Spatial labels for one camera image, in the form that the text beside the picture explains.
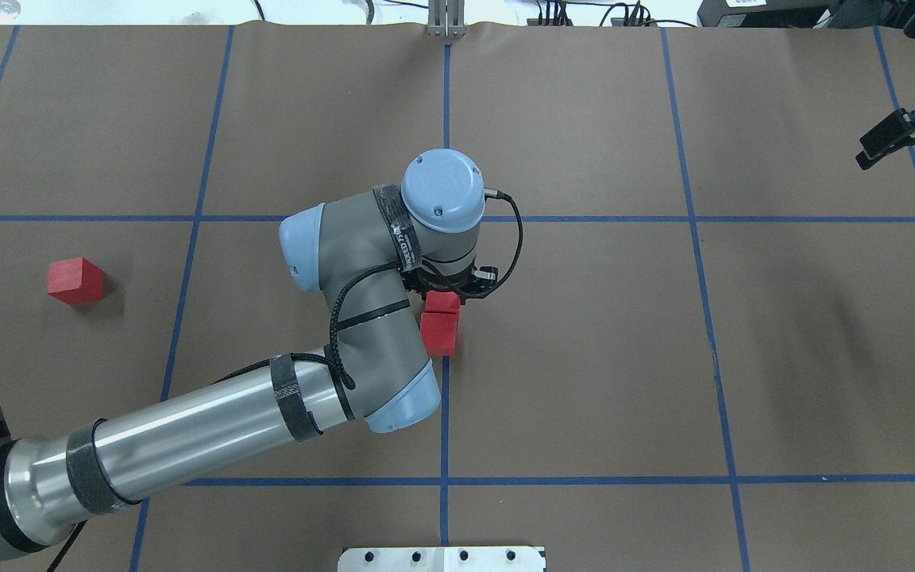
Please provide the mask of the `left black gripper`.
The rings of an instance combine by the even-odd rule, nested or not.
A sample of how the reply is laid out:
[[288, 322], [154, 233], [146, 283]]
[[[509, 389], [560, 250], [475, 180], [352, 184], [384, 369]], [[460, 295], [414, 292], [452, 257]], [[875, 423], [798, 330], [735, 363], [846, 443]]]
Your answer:
[[465, 270], [454, 275], [444, 275], [442, 270], [430, 263], [403, 272], [404, 290], [414, 292], [422, 301], [429, 291], [453, 291], [467, 300], [482, 300], [497, 290], [499, 269], [494, 265], [471, 264]]

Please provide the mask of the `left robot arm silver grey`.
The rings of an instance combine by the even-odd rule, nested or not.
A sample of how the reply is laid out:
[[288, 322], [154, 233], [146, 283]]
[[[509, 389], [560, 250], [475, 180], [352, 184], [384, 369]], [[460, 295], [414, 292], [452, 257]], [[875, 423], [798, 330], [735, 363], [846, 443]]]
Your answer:
[[0, 562], [59, 546], [156, 493], [360, 420], [404, 430], [442, 405], [411, 298], [490, 296], [509, 277], [477, 261], [490, 188], [455, 149], [419, 153], [399, 181], [284, 218], [291, 279], [326, 305], [316, 349], [258, 358], [58, 438], [11, 434], [0, 405]]

